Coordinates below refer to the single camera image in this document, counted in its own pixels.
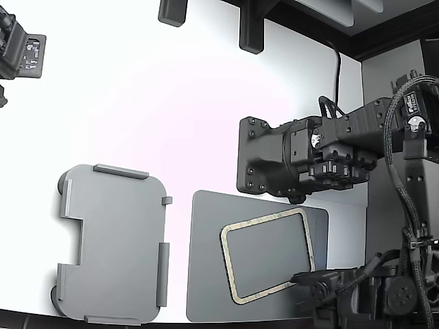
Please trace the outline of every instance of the gray plastic lid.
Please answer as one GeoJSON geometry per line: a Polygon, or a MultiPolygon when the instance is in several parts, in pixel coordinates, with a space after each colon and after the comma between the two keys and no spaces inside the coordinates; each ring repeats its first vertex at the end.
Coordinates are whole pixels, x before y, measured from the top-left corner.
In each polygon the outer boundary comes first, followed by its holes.
{"type": "Polygon", "coordinates": [[[79,165],[58,183],[61,217],[82,221],[78,265],[58,264],[51,299],[72,319],[140,325],[166,306],[169,244],[162,183],[148,173],[79,165]]]}

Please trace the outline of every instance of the gray mat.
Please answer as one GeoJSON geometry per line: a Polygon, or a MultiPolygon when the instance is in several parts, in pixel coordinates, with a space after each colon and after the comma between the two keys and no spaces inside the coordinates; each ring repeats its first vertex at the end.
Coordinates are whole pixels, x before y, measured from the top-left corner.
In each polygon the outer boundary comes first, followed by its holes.
{"type": "MultiPolygon", "coordinates": [[[[290,287],[247,304],[236,304],[220,244],[220,232],[238,223],[297,208],[208,191],[193,197],[187,317],[193,322],[269,321],[305,317],[296,304],[307,297],[303,287],[290,287]]],[[[328,214],[300,207],[307,216],[316,269],[326,269],[328,214]]],[[[228,233],[228,246],[240,297],[287,282],[309,270],[301,215],[292,215],[228,233]]]]}

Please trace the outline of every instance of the white backdrop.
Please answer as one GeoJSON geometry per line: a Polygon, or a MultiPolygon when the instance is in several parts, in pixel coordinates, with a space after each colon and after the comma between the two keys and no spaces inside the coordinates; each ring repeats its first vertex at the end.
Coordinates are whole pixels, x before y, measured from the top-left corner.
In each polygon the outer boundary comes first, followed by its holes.
{"type": "MultiPolygon", "coordinates": [[[[56,266],[76,264],[79,241],[79,225],[59,218],[58,178],[103,163],[150,172],[174,197],[168,307],[155,321],[188,321],[193,194],[238,194],[240,119],[274,127],[319,114],[318,97],[333,96],[333,51],[269,21],[265,51],[242,51],[239,9],[220,0],[190,0],[181,28],[158,22],[159,0],[1,4],[47,48],[42,79],[2,83],[0,309],[56,314],[56,266]]],[[[340,105],[362,105],[361,64],[345,56],[340,105]]],[[[329,211],[329,267],[363,263],[366,197],[360,186],[307,202],[329,211]]]]}

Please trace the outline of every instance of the black cable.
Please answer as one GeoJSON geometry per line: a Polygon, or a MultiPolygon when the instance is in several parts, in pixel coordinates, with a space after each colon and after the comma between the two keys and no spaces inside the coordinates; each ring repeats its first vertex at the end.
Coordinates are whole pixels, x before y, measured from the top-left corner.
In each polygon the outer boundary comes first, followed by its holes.
{"type": "Polygon", "coordinates": [[[329,41],[326,40],[326,42],[331,46],[331,48],[334,50],[336,56],[337,56],[337,71],[335,73],[335,105],[338,107],[338,98],[339,98],[339,92],[340,92],[340,71],[342,69],[342,57],[340,55],[340,52],[337,50],[335,45],[329,41]]]}
{"type": "MultiPolygon", "coordinates": [[[[420,234],[420,230],[422,228],[418,211],[416,206],[409,196],[405,186],[399,177],[398,171],[396,170],[393,164],[393,148],[392,148],[392,122],[394,120],[394,114],[396,111],[396,107],[399,102],[403,99],[404,95],[407,91],[419,84],[439,84],[439,80],[435,77],[424,75],[420,77],[415,77],[414,79],[406,82],[392,98],[389,109],[385,116],[384,122],[384,156],[385,163],[387,165],[391,181],[406,209],[407,213],[407,221],[409,224],[408,228],[403,229],[403,233],[409,242],[411,239],[418,238],[420,234]]],[[[425,319],[427,320],[428,329],[434,328],[434,319],[433,314],[431,312],[430,303],[428,301],[427,293],[425,291],[424,280],[422,276],[422,269],[420,263],[420,250],[416,250],[415,252],[410,253],[410,262],[412,263],[412,271],[414,280],[416,283],[416,288],[418,290],[419,298],[423,307],[423,312],[425,314],[425,319]]]]}

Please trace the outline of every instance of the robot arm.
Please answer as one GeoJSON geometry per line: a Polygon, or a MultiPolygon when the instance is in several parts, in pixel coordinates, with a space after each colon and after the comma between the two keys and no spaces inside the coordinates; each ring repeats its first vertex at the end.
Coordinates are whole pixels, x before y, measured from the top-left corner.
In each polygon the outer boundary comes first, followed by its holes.
{"type": "Polygon", "coordinates": [[[321,97],[321,117],[274,129],[256,118],[240,124],[239,191],[300,204],[314,192],[367,182],[377,160],[385,157],[406,209],[401,251],[377,254],[360,269],[292,278],[311,288],[300,307],[313,309],[316,328],[413,328],[416,321],[434,326],[431,309],[439,306],[438,79],[412,71],[393,87],[392,99],[378,99],[349,114],[321,97]],[[342,117],[336,118],[336,112],[342,117]],[[392,152],[398,151],[404,152],[404,183],[392,161],[392,152]],[[398,265],[385,265],[394,259],[398,265]]]}

